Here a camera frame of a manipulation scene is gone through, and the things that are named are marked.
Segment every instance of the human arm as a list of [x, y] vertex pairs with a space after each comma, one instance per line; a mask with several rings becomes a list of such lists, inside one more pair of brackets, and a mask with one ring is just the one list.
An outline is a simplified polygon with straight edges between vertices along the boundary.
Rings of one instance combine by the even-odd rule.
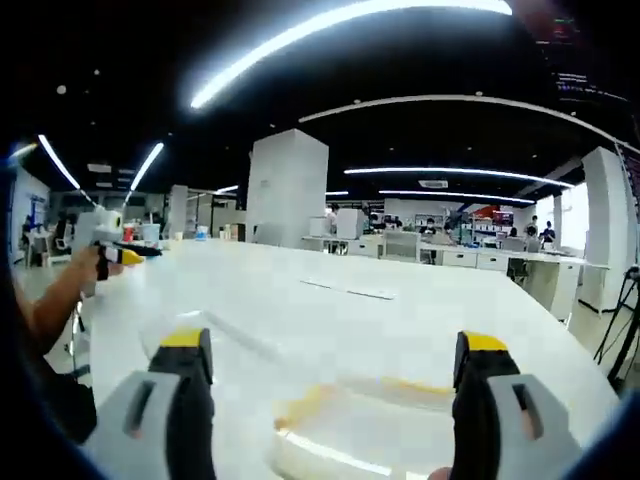
[[[18, 306], [41, 354], [48, 353], [62, 334], [85, 285], [96, 281], [98, 259], [97, 247], [75, 254], [35, 303], [29, 302], [22, 289], [14, 285]], [[110, 273], [119, 272], [110, 268]]]

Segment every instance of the yellow tape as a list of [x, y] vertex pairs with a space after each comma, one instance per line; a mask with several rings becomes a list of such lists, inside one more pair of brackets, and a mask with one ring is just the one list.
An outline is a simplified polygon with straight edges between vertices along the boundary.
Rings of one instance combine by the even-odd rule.
[[469, 350], [507, 350], [507, 346], [495, 337], [464, 330], [469, 341]]
[[300, 400], [289, 402], [286, 415], [276, 418], [273, 422], [274, 428], [278, 431], [291, 430], [305, 418], [317, 413], [334, 391], [335, 387], [331, 385], [312, 387]]
[[197, 347], [200, 345], [201, 328], [179, 328], [160, 344], [161, 347]]
[[395, 388], [404, 388], [407, 390], [414, 390], [420, 393], [435, 393], [437, 395], [449, 395], [455, 393], [453, 388], [442, 387], [430, 387], [423, 383], [410, 382], [402, 378], [382, 377], [381, 382]]

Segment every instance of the white pillar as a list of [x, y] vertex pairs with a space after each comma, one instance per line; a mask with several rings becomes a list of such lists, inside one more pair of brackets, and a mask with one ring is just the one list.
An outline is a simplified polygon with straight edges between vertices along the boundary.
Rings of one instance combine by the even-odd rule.
[[324, 215], [329, 147], [300, 130], [253, 145], [247, 192], [247, 241], [255, 226], [280, 227], [280, 245], [303, 248], [309, 218]]
[[173, 238], [176, 232], [184, 232], [187, 226], [187, 196], [189, 187], [174, 185], [169, 197], [169, 235]]
[[555, 245], [559, 249], [562, 245], [562, 195], [553, 197], [553, 230], [556, 232]]
[[585, 258], [610, 269], [603, 273], [585, 268], [580, 300], [598, 311], [613, 310], [635, 252], [635, 244], [630, 245], [629, 223], [636, 220], [630, 218], [628, 179], [620, 158], [604, 148], [596, 148], [582, 163], [589, 194]]

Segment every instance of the black ceiling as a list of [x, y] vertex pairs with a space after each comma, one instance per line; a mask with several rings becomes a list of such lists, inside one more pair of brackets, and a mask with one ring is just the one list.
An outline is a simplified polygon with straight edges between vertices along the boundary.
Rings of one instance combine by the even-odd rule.
[[[558, 90], [559, 70], [590, 76], [597, 70], [603, 90], [632, 100], [636, 95], [626, 87], [628, 79], [616, 82], [612, 70], [596, 68], [604, 65], [600, 57], [585, 52], [600, 50], [574, 24], [570, 45], [544, 44], [563, 34], [556, 20], [570, 17], [542, 0], [508, 2], [512, 17], [423, 8], [352, 20], [266, 58], [211, 104], [190, 109], [214, 73], [261, 41], [347, 3], [352, 1], [43, 2], [22, 25], [29, 33], [15, 39], [12, 136], [26, 141], [46, 134], [87, 190], [96, 181], [117, 185], [122, 177], [89, 172], [88, 163], [137, 170], [162, 141], [165, 149], [138, 190], [163, 192], [176, 183], [204, 189], [242, 184], [254, 141], [299, 128], [330, 146], [328, 189], [361, 198], [374, 198], [379, 189], [420, 189], [422, 178], [446, 178], [451, 191], [501, 196], [516, 195], [527, 183], [461, 175], [351, 177], [344, 169], [454, 166], [544, 176], [610, 144], [549, 115], [469, 102], [378, 106], [305, 123], [301, 117], [356, 100], [482, 92], [575, 112], [637, 144], [630, 104]], [[563, 59], [567, 64], [559, 66]], [[59, 85], [65, 85], [64, 95], [56, 92]], [[25, 166], [52, 188], [69, 189], [41, 149]], [[572, 172], [567, 181], [582, 175]], [[545, 187], [526, 198], [555, 191]]]

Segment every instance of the white desk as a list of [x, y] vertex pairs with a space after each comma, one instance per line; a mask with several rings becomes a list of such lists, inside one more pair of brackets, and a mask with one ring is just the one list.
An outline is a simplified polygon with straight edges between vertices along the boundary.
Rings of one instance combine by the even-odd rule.
[[[378, 247], [382, 245], [382, 236], [366, 235], [359, 240], [341, 239], [335, 236], [303, 237], [312, 245], [315, 241], [320, 245], [346, 244], [347, 254], [363, 252], [365, 256], [377, 257]], [[566, 322], [571, 316], [578, 289], [580, 267], [592, 267], [602, 271], [601, 282], [604, 283], [604, 271], [607, 265], [596, 265], [582, 258], [550, 255], [548, 253], [514, 252], [495, 248], [468, 248], [459, 245], [438, 245], [422, 242], [423, 252], [439, 252], [438, 263], [450, 267], [478, 268], [507, 273], [509, 260], [520, 259], [529, 262], [529, 277], [524, 285], [525, 290], [540, 302], [558, 320]]]
[[[300, 281], [308, 279], [384, 290], [394, 300]], [[131, 371], [147, 368], [143, 325], [193, 310], [213, 312], [326, 369], [433, 386], [451, 385], [458, 331], [495, 335], [521, 371], [535, 374], [569, 409], [571, 431], [582, 445], [617, 405], [587, 351], [504, 275], [220, 240], [177, 243], [99, 285], [86, 301], [96, 404]], [[273, 428], [269, 395], [277, 382], [227, 356], [215, 339], [212, 345], [219, 478], [273, 478], [262, 459]], [[248, 393], [237, 383], [243, 373], [252, 376]]]

